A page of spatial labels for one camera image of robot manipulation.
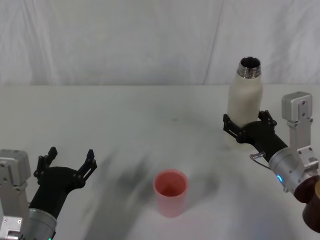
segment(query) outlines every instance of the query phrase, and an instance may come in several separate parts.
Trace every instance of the led light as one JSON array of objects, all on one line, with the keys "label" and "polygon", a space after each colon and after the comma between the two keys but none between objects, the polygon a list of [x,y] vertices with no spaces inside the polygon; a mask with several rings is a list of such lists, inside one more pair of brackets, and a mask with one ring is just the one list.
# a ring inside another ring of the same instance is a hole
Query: led light
[{"label": "led light", "polygon": [[280,183],[284,182],[284,180],[282,179],[282,177],[280,175],[277,175],[276,177],[279,179]]}]

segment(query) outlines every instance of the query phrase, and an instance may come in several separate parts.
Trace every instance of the bottle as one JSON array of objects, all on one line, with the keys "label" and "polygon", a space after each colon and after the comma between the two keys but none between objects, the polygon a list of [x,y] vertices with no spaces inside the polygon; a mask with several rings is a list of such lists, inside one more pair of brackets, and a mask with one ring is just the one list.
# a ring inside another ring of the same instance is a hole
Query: bottle
[{"label": "bottle", "polygon": [[257,121],[262,94],[259,59],[252,56],[242,58],[229,86],[227,114],[230,119],[239,127]]}]

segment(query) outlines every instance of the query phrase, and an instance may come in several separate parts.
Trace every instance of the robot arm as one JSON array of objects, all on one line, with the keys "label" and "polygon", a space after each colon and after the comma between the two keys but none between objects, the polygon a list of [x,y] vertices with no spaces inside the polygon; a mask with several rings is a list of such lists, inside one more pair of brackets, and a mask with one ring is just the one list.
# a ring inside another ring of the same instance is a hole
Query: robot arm
[{"label": "robot arm", "polygon": [[28,225],[26,195],[30,165],[25,151],[0,150],[0,200],[3,218],[0,240],[17,240]]},{"label": "robot arm", "polygon": [[[256,158],[264,157],[268,168],[283,185],[283,190],[291,192],[298,201],[306,203],[307,206],[316,196],[316,183],[320,179],[319,161],[311,147],[311,116],[311,94],[295,92],[282,98],[282,117],[290,127],[290,147],[275,134],[277,122],[268,111],[261,111],[258,116],[260,121],[251,122],[244,127],[235,125],[227,114],[223,116],[223,130],[238,143],[253,145],[259,153],[252,154],[251,159],[255,161]],[[320,216],[320,212],[309,211],[308,214],[307,216],[303,213],[304,221],[320,233],[320,222],[312,226],[308,223],[308,219],[314,219],[315,215]]]},{"label": "robot arm", "polygon": [[52,147],[48,155],[39,157],[33,174],[39,188],[29,205],[25,191],[31,175],[27,153],[0,151],[0,199],[4,214],[0,240],[52,240],[55,236],[57,218],[68,194],[83,188],[97,168],[92,149],[79,170],[50,167],[57,154]]}]

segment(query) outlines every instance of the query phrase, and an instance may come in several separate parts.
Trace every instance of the white curtain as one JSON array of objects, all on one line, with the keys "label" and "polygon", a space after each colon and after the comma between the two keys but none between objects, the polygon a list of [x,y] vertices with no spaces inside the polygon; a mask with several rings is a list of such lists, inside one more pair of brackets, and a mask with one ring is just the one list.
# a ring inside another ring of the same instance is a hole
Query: white curtain
[{"label": "white curtain", "polygon": [[0,83],[320,83],[319,0],[2,0]]}]

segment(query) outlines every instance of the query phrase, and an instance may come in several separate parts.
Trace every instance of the table surface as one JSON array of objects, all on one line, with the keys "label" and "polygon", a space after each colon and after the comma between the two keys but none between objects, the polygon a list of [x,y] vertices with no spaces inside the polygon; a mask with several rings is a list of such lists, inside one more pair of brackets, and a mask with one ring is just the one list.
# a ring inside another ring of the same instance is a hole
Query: table surface
[{"label": "table surface", "polygon": [[[266,85],[262,110],[289,143],[281,98],[313,95],[312,144],[320,141],[320,86]],[[304,204],[252,162],[249,145],[222,131],[228,86],[30,86],[0,88],[0,146],[25,150],[31,171],[51,146],[52,166],[78,169],[93,149],[97,170],[67,197],[56,240],[318,240]],[[157,213],[152,190],[163,169],[184,171],[186,211]],[[38,185],[28,180],[31,200]]]}]

